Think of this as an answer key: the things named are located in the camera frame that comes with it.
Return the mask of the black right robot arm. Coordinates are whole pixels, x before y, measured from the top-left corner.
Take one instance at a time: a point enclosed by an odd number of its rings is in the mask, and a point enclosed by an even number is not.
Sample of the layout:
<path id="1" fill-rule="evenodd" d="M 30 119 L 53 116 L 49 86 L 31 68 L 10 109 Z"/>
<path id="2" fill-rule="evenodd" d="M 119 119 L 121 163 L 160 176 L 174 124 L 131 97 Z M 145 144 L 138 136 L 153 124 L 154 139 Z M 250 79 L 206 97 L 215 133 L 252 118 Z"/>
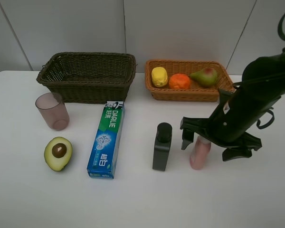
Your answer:
<path id="1" fill-rule="evenodd" d="M 234 83 L 235 92 L 219 90 L 219 104 L 209 118 L 188 118 L 181 121 L 182 150 L 198 134 L 217 146 L 224 147 L 223 161 L 250 158 L 262 147 L 261 140 L 247 129 L 270 126 L 274 118 L 261 124 L 260 118 L 273 114 L 272 106 L 285 94 L 285 48 L 282 54 L 259 57 L 244 70 L 241 82 Z"/>

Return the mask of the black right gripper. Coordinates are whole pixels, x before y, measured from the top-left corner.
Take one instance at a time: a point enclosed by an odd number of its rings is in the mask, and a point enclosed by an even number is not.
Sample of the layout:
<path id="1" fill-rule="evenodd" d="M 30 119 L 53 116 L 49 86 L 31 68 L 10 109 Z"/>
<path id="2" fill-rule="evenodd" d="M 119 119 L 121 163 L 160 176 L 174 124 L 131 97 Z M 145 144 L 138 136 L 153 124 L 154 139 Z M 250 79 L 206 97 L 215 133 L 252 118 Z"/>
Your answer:
<path id="1" fill-rule="evenodd" d="M 182 130 L 181 149 L 185 150 L 194 142 L 194 134 L 206 138 L 212 143 L 227 148 L 222 153 L 224 162 L 250 158 L 251 149 L 257 151 L 262 147 L 261 140 L 247 133 L 254 123 L 258 128 L 266 128 L 272 122 L 260 125 L 259 119 L 271 112 L 280 96 L 260 100 L 238 89 L 234 93 L 219 91 L 220 103 L 209 118 L 183 117 L 180 125 Z"/>

